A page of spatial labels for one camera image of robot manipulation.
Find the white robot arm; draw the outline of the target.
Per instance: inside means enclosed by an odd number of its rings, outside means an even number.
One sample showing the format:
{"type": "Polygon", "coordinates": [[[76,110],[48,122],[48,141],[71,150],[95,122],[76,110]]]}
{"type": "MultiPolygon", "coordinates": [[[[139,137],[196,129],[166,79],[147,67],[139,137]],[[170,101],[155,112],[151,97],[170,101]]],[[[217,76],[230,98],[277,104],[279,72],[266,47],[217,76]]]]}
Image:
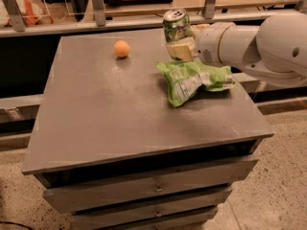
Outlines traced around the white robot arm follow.
{"type": "Polygon", "coordinates": [[[199,25],[193,34],[166,49],[171,58],[199,59],[211,66],[232,66],[278,87],[307,82],[307,15],[275,14],[259,26],[216,22],[199,25]]]}

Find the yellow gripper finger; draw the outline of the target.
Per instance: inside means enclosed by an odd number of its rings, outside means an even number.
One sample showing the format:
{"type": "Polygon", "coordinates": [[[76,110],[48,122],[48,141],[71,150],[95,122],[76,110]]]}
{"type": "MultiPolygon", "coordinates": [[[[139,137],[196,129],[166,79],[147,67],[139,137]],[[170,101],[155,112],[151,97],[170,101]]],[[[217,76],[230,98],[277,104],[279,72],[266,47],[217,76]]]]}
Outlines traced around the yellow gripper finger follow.
{"type": "Polygon", "coordinates": [[[193,61],[195,53],[195,40],[193,37],[185,37],[179,41],[166,44],[170,57],[174,60],[193,61]]]}
{"type": "Polygon", "coordinates": [[[198,36],[200,32],[207,27],[209,27],[209,24],[192,25],[191,30],[192,30],[193,36],[198,36]]]}

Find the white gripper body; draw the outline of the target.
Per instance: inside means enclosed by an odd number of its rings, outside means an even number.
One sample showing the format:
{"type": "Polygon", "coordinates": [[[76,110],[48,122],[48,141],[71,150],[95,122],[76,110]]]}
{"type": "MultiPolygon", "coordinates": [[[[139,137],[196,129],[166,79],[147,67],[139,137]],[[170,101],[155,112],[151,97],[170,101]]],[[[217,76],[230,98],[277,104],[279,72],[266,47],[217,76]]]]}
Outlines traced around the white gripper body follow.
{"type": "Polygon", "coordinates": [[[206,65],[222,67],[220,44],[224,33],[234,26],[233,22],[216,22],[201,30],[196,39],[199,59],[206,65]]]}

